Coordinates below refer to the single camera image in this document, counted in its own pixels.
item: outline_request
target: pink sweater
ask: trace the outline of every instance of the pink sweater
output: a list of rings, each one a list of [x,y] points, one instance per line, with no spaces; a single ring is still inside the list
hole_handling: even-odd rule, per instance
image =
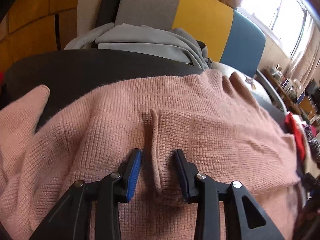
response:
[[[235,73],[103,86],[35,134],[49,94],[39,86],[0,112],[0,220],[13,239],[28,239],[75,180],[102,179],[133,148],[144,158],[132,202],[119,207],[123,239],[193,239],[196,205],[183,203],[170,162],[177,148],[216,181],[241,181],[292,237],[299,181],[293,136]]]

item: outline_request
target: window frame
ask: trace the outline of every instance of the window frame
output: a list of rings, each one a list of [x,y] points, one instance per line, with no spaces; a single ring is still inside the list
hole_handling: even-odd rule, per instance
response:
[[[287,55],[284,51],[283,51],[283,46],[282,46],[282,42],[280,41],[280,39],[278,37],[276,37],[276,35],[273,33],[272,29],[269,28],[268,26],[266,26],[262,21],[260,21],[257,17],[255,17],[255,15],[251,15],[249,14],[244,8],[242,8],[241,6],[237,8],[238,12],[241,13],[242,15],[246,16],[248,19],[250,19],[251,21],[253,21],[263,32],[265,32],[283,51],[284,54],[286,54],[286,56],[289,59],[293,58],[293,55],[295,54],[295,52],[297,51],[297,48],[299,46],[299,43],[301,41],[302,35],[303,35],[303,30],[305,28],[306,25],[306,19],[307,19],[307,9],[305,7],[305,5],[303,4],[303,2],[301,0],[296,0],[298,2],[298,4],[300,5],[302,11],[303,11],[303,20],[302,20],[302,26],[301,26],[301,30],[300,30],[300,35],[299,38],[297,39],[297,42],[295,44],[295,46],[293,47],[292,51],[290,52],[290,55]],[[273,27],[276,24],[277,21],[277,16],[276,19],[274,20],[274,22],[272,23]]]

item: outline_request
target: multicolored headboard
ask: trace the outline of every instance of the multicolored headboard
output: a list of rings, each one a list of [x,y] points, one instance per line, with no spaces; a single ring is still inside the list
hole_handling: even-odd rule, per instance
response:
[[[183,28],[207,45],[213,61],[251,77],[266,42],[253,22],[217,0],[121,0],[115,23]]]

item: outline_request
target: knit sweater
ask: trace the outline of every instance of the knit sweater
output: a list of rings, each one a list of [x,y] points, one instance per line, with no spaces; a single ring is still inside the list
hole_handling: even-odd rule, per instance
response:
[[[35,133],[49,94],[39,86],[0,112],[0,221],[14,240],[28,239],[74,181],[102,179],[133,148],[144,156],[134,198],[119,205],[123,239],[193,239],[197,206],[183,203],[171,163],[177,148],[216,181],[241,181],[292,237],[299,181],[293,136],[237,74],[206,70],[99,87]]]

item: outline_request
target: red garment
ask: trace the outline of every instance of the red garment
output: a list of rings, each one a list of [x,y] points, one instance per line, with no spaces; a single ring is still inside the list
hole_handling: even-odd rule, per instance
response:
[[[294,135],[294,139],[297,145],[298,156],[300,158],[301,163],[303,163],[304,158],[306,157],[306,150],[303,144],[303,137],[302,137],[301,131],[297,127],[296,121],[293,118],[293,115],[291,112],[289,112],[289,114],[286,115],[284,122],[287,125],[290,132]]]

